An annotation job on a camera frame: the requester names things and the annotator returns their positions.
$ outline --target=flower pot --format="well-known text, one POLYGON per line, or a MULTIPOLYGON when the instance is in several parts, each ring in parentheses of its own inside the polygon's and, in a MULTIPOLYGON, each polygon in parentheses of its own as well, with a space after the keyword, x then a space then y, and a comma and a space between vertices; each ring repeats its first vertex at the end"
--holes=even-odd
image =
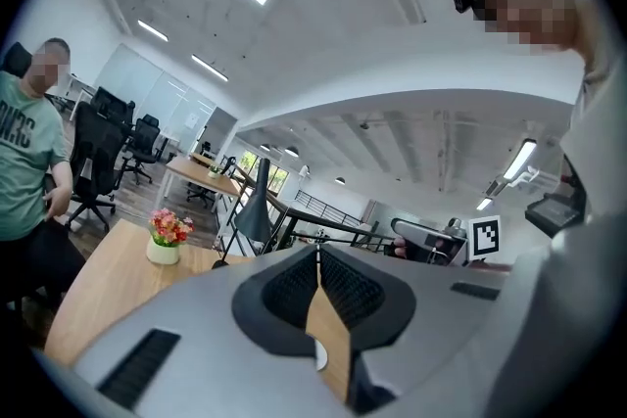
POLYGON ((146 257, 159 265, 174 265, 178 262, 178 246, 160 246, 151 237, 146 246, 146 257))

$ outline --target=black vent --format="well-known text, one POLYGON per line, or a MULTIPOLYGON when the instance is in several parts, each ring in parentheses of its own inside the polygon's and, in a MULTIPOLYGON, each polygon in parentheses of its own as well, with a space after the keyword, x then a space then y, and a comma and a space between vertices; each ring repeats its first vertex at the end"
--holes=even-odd
POLYGON ((126 409, 132 409, 168 358, 179 335, 151 330, 100 384, 98 391, 126 409))
POLYGON ((487 288, 485 286, 479 286, 477 284, 468 284, 467 282, 456 282, 451 286, 451 291, 456 293, 462 293, 470 297, 480 298, 481 300, 489 300, 493 302, 499 297, 501 292, 498 289, 487 288))

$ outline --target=wooden panel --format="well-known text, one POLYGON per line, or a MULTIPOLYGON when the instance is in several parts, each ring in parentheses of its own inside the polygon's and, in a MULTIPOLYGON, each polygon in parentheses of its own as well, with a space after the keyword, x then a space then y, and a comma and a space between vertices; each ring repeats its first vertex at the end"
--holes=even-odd
POLYGON ((166 165, 166 168, 177 174, 186 176, 191 180, 197 181, 201 185, 213 187, 223 194, 232 195, 234 197, 237 197, 239 194, 235 182, 228 176, 222 174, 219 178, 210 178, 207 175, 209 170, 206 167, 194 163, 185 157, 175 157, 166 165))

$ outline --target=white desk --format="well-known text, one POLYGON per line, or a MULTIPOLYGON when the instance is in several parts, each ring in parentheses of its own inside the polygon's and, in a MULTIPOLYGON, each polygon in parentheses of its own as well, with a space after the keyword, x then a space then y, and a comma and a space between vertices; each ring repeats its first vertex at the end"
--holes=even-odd
POLYGON ((239 201, 239 190, 237 189, 235 182, 228 176, 221 174, 218 178, 210 178, 207 175, 208 172, 209 170, 205 166, 186 159, 185 157, 178 156, 172 159, 166 165, 166 174, 161 182, 154 210, 161 209, 163 207, 163 200, 168 197, 169 189, 174 181, 174 177, 189 181, 195 185, 199 185, 203 188, 216 192, 216 200, 212 206, 212 212, 216 212, 217 202, 219 201, 220 196, 232 197, 233 200, 226 209, 226 220, 219 228, 216 235, 216 241, 219 242, 219 238, 225 232, 228 226, 227 223, 237 207, 237 202, 239 201))

